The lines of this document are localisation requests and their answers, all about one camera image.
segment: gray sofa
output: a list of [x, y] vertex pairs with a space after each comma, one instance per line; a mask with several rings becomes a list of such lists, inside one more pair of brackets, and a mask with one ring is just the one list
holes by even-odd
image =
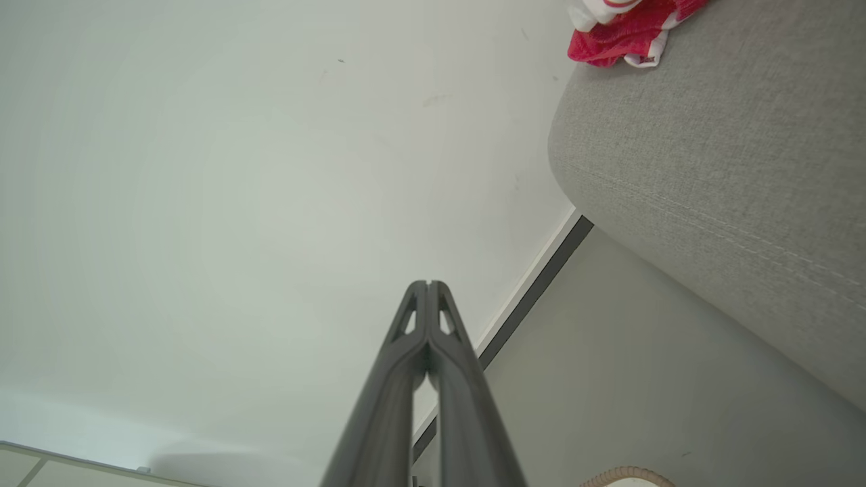
[[553, 172], [593, 223], [866, 411], [866, 2], [710, 0], [579, 65]]

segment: small mark on floor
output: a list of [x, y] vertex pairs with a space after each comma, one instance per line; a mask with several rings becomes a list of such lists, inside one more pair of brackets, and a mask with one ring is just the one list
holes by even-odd
[[422, 107], [434, 107], [435, 105], [439, 105], [440, 103], [446, 101], [448, 98], [451, 98], [450, 94], [434, 94], [427, 100], [421, 104]]

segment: dark gray strip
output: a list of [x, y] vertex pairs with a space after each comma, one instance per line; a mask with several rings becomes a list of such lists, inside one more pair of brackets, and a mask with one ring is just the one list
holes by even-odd
[[46, 463], [48, 463], [47, 458], [40, 458], [39, 461], [36, 462], [35, 465], [33, 465], [33, 469], [30, 470], [30, 473], [27, 474], [27, 477], [25, 477], [21, 481], [21, 483], [18, 484], [18, 487], [27, 487], [27, 484], [29, 484], [30, 481], [33, 480], [33, 477], [35, 477], [36, 474], [39, 473], [40, 470], [42, 470], [42, 467], [44, 467]]
[[[514, 310], [510, 315], [508, 315], [505, 322], [502, 323], [502, 327], [496, 332], [493, 340], [491, 340], [487, 348], [481, 352], [481, 356], [478, 357], [478, 361], [481, 362], [481, 368], [486, 369], [488, 365], [490, 365], [490, 362], [493, 361], [496, 354], [502, 350], [505, 342], [508, 341], [523, 319], [527, 317], [529, 310], [533, 308], [535, 302], [537, 302], [541, 295], [544, 294], [547, 286], [553, 282], [553, 278], [556, 277], [559, 270], [562, 269], [562, 266], [568, 262], [568, 257], [572, 256], [574, 250], [584, 241], [584, 238], [586, 238], [593, 226], [592, 222], [586, 217], [580, 217], [578, 222], [574, 224], [574, 228], [568, 232], [568, 235], [565, 236], [565, 240], [563, 240], [556, 251], [553, 252], [553, 256], [550, 257], [550, 260], [547, 261], [544, 269], [539, 273], [539, 276], [536, 277], [533, 283], [529, 286], [526, 294], [521, 297], [517, 306], [514, 307]], [[427, 445], [429, 445], [430, 442], [433, 441], [433, 437], [436, 436], [437, 420], [438, 418], [433, 418], [433, 420], [430, 421], [430, 425], [428, 425], [427, 429], [421, 433], [421, 438], [419, 438], [412, 446], [413, 464], [419, 457], [421, 457], [421, 454], [424, 453], [424, 449], [427, 448]]]

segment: red and white cloth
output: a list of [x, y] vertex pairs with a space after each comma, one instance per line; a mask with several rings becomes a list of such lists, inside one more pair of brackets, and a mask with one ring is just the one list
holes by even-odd
[[574, 23], [568, 57], [609, 67], [624, 58], [636, 68], [658, 66], [668, 31], [707, 0], [570, 0]]

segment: gray floor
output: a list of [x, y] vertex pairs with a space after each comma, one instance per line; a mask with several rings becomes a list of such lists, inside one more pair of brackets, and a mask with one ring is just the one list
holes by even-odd
[[[595, 229], [487, 370], [530, 485], [866, 485], [866, 415]], [[438, 442], [413, 467], [437, 483]]]

